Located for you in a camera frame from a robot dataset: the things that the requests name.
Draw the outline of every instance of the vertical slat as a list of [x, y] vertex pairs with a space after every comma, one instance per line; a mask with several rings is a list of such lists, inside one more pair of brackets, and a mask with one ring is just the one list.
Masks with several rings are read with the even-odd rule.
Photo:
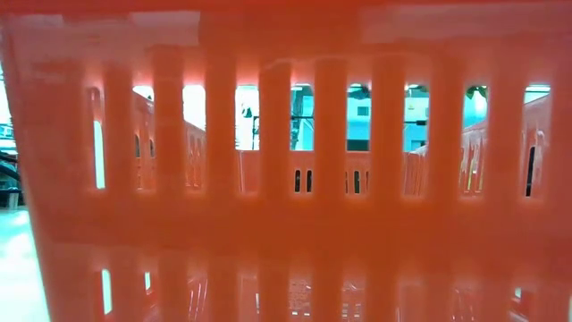
[[547, 205], [550, 211], [546, 212], [545, 220], [551, 229], [564, 228], [559, 235], [568, 236], [569, 223], [569, 193], [572, 182], [572, 172], [569, 170], [572, 164], [572, 149], [569, 138], [572, 135], [570, 120], [572, 119], [572, 94], [569, 90], [569, 82], [572, 80], [569, 61], [567, 68], [559, 71], [552, 85], [552, 110], [550, 127], [550, 150], [548, 162], [544, 166], [548, 176]]
[[[405, 74], [403, 61], [398, 56], [386, 56], [374, 61], [372, 77], [371, 171], [368, 199], [375, 209], [373, 216], [390, 216], [397, 210], [402, 193], [402, 133]], [[395, 223], [391, 218], [376, 229], [374, 241], [394, 245]], [[391, 246], [380, 250], [377, 242], [367, 250], [366, 302], [363, 319], [394, 321], [396, 306], [397, 272]]]
[[356, 193], [355, 174], [351, 167], [346, 167], [345, 171], [348, 174], [348, 194], [353, 195]]
[[197, 156], [195, 158], [195, 175], [197, 177], [197, 186], [202, 189], [205, 185], [205, 173], [206, 173], [206, 147], [205, 138], [197, 140]]
[[260, 153], [264, 199], [288, 195], [290, 149], [290, 65], [262, 66], [260, 72]]
[[346, 150], [346, 63], [319, 61], [315, 67], [315, 195], [321, 201], [344, 198]]
[[[427, 152], [428, 191], [432, 205], [424, 216], [425, 238], [425, 315], [429, 321], [450, 319], [452, 277], [450, 272], [450, 226], [458, 196], [458, 167], [464, 88], [462, 63], [454, 58], [438, 56], [433, 61], [429, 107], [429, 146]], [[417, 192], [421, 180], [422, 159], [416, 158]]]
[[504, 63], [492, 79], [483, 185], [487, 202], [499, 201], [508, 205], [514, 204], [520, 193], [518, 177], [525, 81], [517, 72], [520, 66]]
[[330, 256], [317, 256], [316, 259], [312, 275], [312, 320], [341, 321], [341, 265]]
[[91, 252], [82, 246], [55, 244], [35, 232], [47, 254], [39, 257], [50, 319], [96, 322]]
[[359, 193], [361, 194], [367, 193], [366, 180], [366, 169], [359, 165]]
[[428, 198], [451, 205], [458, 194], [458, 167], [463, 121], [461, 62], [439, 57], [434, 62], [429, 107]]
[[237, 277], [233, 258], [211, 257], [208, 267], [208, 306], [211, 321], [238, 322]]
[[[289, 175], [290, 150], [290, 65], [262, 66], [260, 72], [260, 153], [262, 154], [262, 189], [260, 193], [271, 214], [284, 216], [284, 202], [291, 194]], [[300, 172], [300, 191], [306, 191], [304, 171]], [[268, 224], [273, 219], [268, 217]], [[267, 241], [276, 239], [268, 236]], [[266, 245], [276, 250], [273, 245]], [[260, 320], [286, 322], [288, 319], [288, 266], [282, 261], [265, 262], [260, 267]]]
[[570, 299], [570, 273], [566, 253], [568, 247], [562, 241], [570, 234], [569, 184], [572, 172], [572, 150], [569, 138], [572, 135], [569, 121], [572, 119], [572, 94], [569, 83], [572, 79], [570, 61], [559, 62], [559, 70], [551, 84], [550, 150], [543, 165], [547, 172], [548, 195], [543, 213], [544, 242], [547, 263], [543, 269], [539, 292], [535, 296], [533, 321], [568, 321]]
[[[104, 100], [103, 100], [103, 95], [102, 92], [99, 89], [92, 89], [92, 102], [91, 102], [91, 106], [90, 106], [90, 114], [91, 114], [91, 119], [90, 120], [90, 124], [89, 127], [87, 128], [87, 132], [89, 132], [90, 134], [88, 134], [90, 136], [90, 145], [91, 145], [91, 154], [90, 154], [90, 163], [91, 163], [91, 167], [90, 167], [90, 172], [93, 174], [93, 185], [91, 185], [91, 187], [93, 188], [103, 188], [102, 186], [105, 186], [105, 160], [103, 160], [103, 169], [99, 169], [99, 171], [103, 170], [103, 172], [101, 174], [98, 173], [97, 168], [99, 167], [99, 164], [97, 162], [96, 159], [96, 122], [98, 123], [98, 127], [99, 127], [99, 132], [98, 131], [98, 135], [101, 135], [101, 137], [97, 138], [98, 141], [100, 141], [101, 144], [101, 149], [105, 149], [104, 146], [104, 134], [103, 134], [103, 129], [105, 128], [105, 106], [104, 106]], [[104, 151], [100, 151], [100, 153], [103, 153], [102, 157], [105, 157], [105, 152]], [[100, 182], [98, 179], [101, 178], [101, 176], [103, 175], [103, 182]]]
[[349, 194], [355, 195], [359, 191], [359, 188], [356, 189], [356, 179], [358, 178], [356, 176], [356, 167], [352, 166], [350, 169], [348, 169], [348, 174], [349, 174], [349, 185], [351, 186], [349, 188]]
[[422, 310], [424, 295], [422, 288], [417, 284], [409, 284], [401, 287], [400, 292], [400, 320], [404, 322], [433, 322], [425, 318]]
[[401, 160], [405, 75], [396, 56], [374, 61], [370, 199], [397, 200], [401, 194]]
[[567, 322], [570, 310], [570, 288], [567, 280], [547, 276], [534, 296], [531, 322]]
[[511, 321], [509, 319], [510, 299], [513, 295], [509, 275], [487, 268], [481, 286], [481, 321]]
[[260, 311], [257, 306], [257, 301], [259, 304], [259, 299], [258, 280], [256, 278], [241, 278], [239, 322], [258, 322]]
[[143, 189], [151, 188], [151, 177], [153, 169], [151, 168], [151, 147], [149, 145], [149, 117], [151, 115], [145, 114], [143, 116], [144, 123], [140, 130], [140, 147], [141, 147], [141, 185]]
[[293, 166], [290, 168], [289, 170], [289, 176], [288, 176], [288, 188], [290, 191], [295, 191], [296, 190], [296, 166]]
[[[511, 227], [514, 229], [513, 218], [519, 194], [525, 79], [520, 72], [522, 67], [511, 58], [499, 57], [496, 62], [499, 68], [492, 78], [487, 153], [484, 156], [484, 221], [490, 223], [487, 227], [494, 223], [498, 232], [507, 232]], [[487, 241], [495, 249], [483, 254], [482, 319], [506, 321], [512, 285], [510, 263], [504, 255], [510, 249], [508, 243], [511, 240], [503, 233], [491, 234]]]
[[110, 64], [105, 69], [105, 187], [114, 196], [135, 190], [135, 143], [131, 70]]
[[[12, 41], [8, 34], [3, 36], [5, 86], [27, 193], [33, 194], [36, 206], [49, 205], [41, 208], [42, 216], [58, 213], [62, 199], [67, 199], [65, 208], [74, 209], [76, 203], [82, 204], [79, 194], [88, 187], [90, 170], [82, 135], [82, 116], [86, 115], [83, 66], [73, 60], [47, 58], [20, 66], [30, 70], [21, 74], [12, 55]], [[47, 180], [46, 174], [57, 180]]]
[[92, 276], [93, 286], [91, 290], [93, 291], [94, 322], [105, 322], [104, 289], [101, 271], [93, 272]]
[[185, 183], [187, 184], [188, 187], [193, 186], [194, 183], [194, 174], [192, 171], [192, 149], [191, 149], [191, 140], [192, 136], [190, 134], [190, 130], [188, 127], [185, 126], [185, 128], [183, 129], [183, 137], [184, 137], [184, 143], [185, 143], [185, 162], [184, 162], [184, 167], [185, 167]]
[[300, 192], [307, 193], [307, 169], [300, 167]]
[[393, 260], [371, 260], [367, 270], [364, 321], [395, 321], [397, 271]]
[[160, 192], [172, 196], [185, 188], [183, 57], [178, 47], [156, 47], [153, 54], [156, 182]]
[[284, 261], [266, 261], [260, 267], [260, 322], [286, 322], [289, 318], [289, 269]]
[[114, 250], [111, 258], [111, 294], [116, 321], [143, 321], [145, 274], [133, 250]]
[[163, 321], [188, 321], [187, 268], [184, 253], [166, 251], [159, 258], [159, 304]]
[[94, 113], [99, 103], [99, 91], [97, 89], [86, 89], [85, 99], [86, 105], [82, 109], [82, 138], [83, 146], [87, 155], [85, 156], [88, 164], [88, 172], [86, 173], [86, 184], [89, 188], [96, 187], [96, 162], [95, 162], [95, 146], [94, 146]]
[[344, 318], [344, 314], [346, 314], [346, 315], [348, 316], [348, 317], [347, 317], [348, 322], [354, 322], [354, 321], [356, 321], [356, 320], [357, 320], [357, 321], [361, 321], [361, 318], [354, 318], [354, 314], [355, 314], [354, 311], [355, 311], [355, 308], [356, 308], [356, 301], [355, 301], [355, 299], [354, 299], [354, 296], [355, 296], [355, 295], [354, 295], [354, 294], [351, 294], [350, 296], [351, 296], [351, 297], [348, 299], [348, 307], [347, 307], [347, 308], [344, 308], [344, 307], [343, 307], [343, 304], [342, 304], [342, 307], [341, 307], [341, 317], [342, 317], [342, 320], [343, 320], [343, 318]]
[[206, 58], [206, 185], [211, 197], [230, 196], [236, 187], [234, 166], [235, 59], [220, 49]]

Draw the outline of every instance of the floor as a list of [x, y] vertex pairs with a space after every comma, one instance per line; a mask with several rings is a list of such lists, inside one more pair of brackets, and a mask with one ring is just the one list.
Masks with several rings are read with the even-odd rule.
[[49, 321], [26, 209], [0, 210], [0, 321]]

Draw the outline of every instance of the orange plastic basket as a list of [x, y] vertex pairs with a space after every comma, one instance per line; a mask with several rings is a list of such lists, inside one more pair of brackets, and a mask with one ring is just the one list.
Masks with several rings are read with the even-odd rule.
[[[568, 321], [572, 2], [12, 0], [0, 17], [52, 321]], [[346, 151], [354, 82], [368, 153]], [[404, 154], [406, 82], [431, 101], [429, 145]], [[523, 107], [531, 82], [551, 94]], [[289, 149], [293, 83], [314, 88], [313, 152]], [[205, 88], [206, 131], [184, 84]], [[237, 84], [259, 88], [259, 151], [234, 148]], [[488, 120], [462, 131], [474, 84]]]

